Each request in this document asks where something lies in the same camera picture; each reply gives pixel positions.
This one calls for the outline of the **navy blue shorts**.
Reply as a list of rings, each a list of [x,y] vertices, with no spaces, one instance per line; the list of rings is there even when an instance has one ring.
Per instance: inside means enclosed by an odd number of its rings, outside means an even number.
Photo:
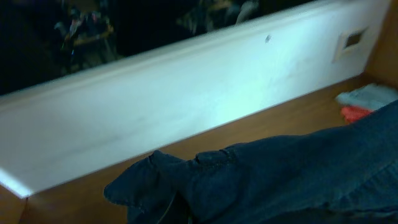
[[[104,197],[127,208],[129,223],[396,223],[397,103],[191,160],[155,151]]]

